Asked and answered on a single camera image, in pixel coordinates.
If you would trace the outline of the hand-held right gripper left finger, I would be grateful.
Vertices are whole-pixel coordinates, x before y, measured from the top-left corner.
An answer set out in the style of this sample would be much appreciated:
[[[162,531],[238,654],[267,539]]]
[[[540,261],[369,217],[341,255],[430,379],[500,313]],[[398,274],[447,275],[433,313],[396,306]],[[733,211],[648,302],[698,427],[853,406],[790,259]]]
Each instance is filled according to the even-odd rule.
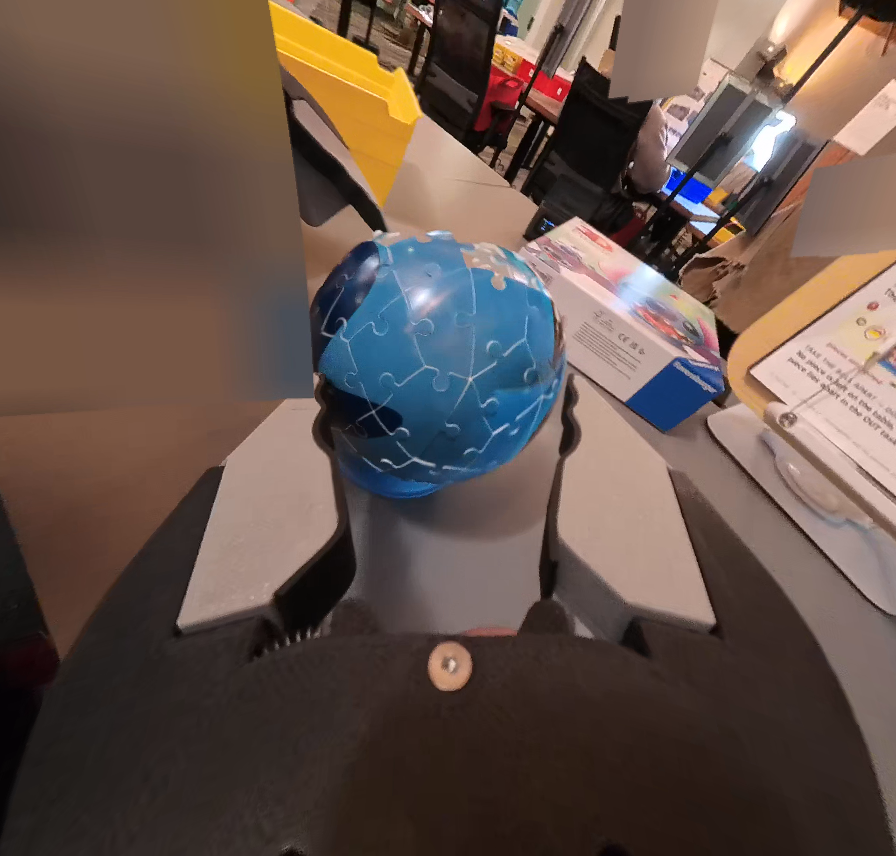
[[[321,628],[352,582],[342,478],[318,398],[283,401],[224,461],[176,625]]]

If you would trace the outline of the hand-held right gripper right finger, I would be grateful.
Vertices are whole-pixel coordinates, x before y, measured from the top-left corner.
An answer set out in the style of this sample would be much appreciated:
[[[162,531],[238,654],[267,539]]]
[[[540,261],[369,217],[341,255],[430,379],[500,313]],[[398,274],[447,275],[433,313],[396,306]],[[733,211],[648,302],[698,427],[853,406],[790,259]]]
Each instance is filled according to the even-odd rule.
[[[543,538],[543,593],[576,634],[635,620],[707,633],[711,599],[663,457],[581,375],[566,380]]]

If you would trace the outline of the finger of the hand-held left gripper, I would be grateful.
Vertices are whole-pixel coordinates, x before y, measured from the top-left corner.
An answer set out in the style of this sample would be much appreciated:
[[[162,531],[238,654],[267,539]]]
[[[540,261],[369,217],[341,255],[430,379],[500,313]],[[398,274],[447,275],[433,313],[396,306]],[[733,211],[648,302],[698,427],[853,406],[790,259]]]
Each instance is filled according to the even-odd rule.
[[[381,206],[342,134],[284,66],[280,78],[302,221],[321,227],[352,209],[372,232],[386,231]]]

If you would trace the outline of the blue puzzle ball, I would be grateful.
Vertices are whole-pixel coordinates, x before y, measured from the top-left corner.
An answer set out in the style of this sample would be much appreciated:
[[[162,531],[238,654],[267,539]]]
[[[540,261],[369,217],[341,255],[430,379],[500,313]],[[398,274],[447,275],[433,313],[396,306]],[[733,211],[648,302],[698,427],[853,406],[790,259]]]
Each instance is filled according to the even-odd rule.
[[[357,244],[310,323],[339,467],[361,459],[416,481],[491,473],[529,444],[566,378],[541,278],[513,251],[448,232]]]

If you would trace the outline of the printed puzzle box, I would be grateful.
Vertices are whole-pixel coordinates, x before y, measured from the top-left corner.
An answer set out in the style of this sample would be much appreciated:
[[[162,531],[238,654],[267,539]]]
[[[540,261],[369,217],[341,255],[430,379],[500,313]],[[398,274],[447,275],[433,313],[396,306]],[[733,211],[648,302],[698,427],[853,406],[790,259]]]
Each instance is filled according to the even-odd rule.
[[[726,393],[713,312],[608,235],[575,217],[518,254],[554,301],[572,367],[656,429]]]

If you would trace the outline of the yellow plastic bin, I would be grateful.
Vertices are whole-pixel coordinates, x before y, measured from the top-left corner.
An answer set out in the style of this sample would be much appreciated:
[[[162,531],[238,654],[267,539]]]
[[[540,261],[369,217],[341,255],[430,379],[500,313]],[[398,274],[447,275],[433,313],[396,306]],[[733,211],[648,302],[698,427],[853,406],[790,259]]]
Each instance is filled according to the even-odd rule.
[[[409,78],[363,47],[268,0],[280,65],[334,124],[376,201],[394,185],[422,117]]]

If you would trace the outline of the white document stand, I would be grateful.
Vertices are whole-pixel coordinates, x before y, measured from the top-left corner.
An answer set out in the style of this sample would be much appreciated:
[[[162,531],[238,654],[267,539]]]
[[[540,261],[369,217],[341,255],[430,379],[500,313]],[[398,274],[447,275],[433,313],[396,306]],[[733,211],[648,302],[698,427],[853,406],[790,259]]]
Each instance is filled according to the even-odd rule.
[[[711,414],[711,437],[870,604],[895,615],[894,539],[742,404]]]

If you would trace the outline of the black mesh office chair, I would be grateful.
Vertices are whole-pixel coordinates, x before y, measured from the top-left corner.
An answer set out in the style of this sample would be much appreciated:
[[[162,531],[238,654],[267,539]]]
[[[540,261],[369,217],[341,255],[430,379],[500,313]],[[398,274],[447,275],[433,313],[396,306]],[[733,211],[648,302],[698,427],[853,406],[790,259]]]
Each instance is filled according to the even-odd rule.
[[[479,153],[495,37],[504,0],[435,0],[427,55],[416,84],[424,115]]]

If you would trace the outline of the small black device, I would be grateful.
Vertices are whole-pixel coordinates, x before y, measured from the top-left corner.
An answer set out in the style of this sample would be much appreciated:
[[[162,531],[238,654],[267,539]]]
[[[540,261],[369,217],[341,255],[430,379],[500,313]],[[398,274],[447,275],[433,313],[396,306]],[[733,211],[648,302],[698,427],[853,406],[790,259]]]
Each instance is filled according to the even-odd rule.
[[[568,211],[562,205],[545,200],[532,216],[524,231],[523,238],[527,243],[534,242],[540,237],[547,235],[560,224],[565,223],[569,218]]]

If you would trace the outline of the instruction sheet on wooden stand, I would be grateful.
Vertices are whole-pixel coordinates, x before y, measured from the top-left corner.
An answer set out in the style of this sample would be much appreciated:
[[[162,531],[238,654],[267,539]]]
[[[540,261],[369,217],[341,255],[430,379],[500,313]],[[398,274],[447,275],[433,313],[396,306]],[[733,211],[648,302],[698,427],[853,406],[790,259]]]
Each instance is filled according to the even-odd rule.
[[[728,355],[728,383],[734,397],[762,419],[773,396],[752,377],[751,368],[894,265],[894,250],[838,257],[758,318],[738,335]]]

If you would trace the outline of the printed instruction sheet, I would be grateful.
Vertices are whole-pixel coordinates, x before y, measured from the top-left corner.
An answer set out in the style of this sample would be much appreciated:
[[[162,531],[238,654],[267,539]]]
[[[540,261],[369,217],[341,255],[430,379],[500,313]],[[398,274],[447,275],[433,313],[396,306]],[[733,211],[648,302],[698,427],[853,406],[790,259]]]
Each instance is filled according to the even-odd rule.
[[[894,266],[751,367],[843,451],[894,464]]]

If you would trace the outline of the blue bin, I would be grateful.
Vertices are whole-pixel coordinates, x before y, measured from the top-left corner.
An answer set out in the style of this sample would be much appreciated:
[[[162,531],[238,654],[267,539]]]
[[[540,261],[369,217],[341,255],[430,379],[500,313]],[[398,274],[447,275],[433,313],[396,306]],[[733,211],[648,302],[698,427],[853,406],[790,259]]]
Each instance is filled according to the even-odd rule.
[[[665,195],[671,193],[672,190],[675,190],[678,187],[680,180],[685,176],[686,173],[682,170],[670,167],[669,177],[660,189],[660,193]],[[681,190],[678,191],[678,200],[702,203],[709,197],[712,190],[714,190],[714,188],[711,185],[707,185],[696,177],[693,177],[686,182]]]

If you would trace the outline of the computer monitor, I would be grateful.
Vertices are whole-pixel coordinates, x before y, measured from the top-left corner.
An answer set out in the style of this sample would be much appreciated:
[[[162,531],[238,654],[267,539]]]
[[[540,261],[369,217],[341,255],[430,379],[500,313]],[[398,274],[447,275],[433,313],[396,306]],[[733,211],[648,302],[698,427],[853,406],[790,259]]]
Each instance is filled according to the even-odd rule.
[[[764,130],[775,141],[795,118],[744,78],[727,74],[668,156],[670,166],[690,179],[717,187],[753,148]]]

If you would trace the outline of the white paper sign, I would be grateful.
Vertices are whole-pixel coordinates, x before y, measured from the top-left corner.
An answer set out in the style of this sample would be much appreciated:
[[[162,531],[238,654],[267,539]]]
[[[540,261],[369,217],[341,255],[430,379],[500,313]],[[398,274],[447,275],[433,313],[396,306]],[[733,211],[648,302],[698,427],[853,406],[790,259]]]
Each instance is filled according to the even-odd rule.
[[[833,136],[833,141],[857,156],[866,156],[894,128],[895,79],[892,79]]]

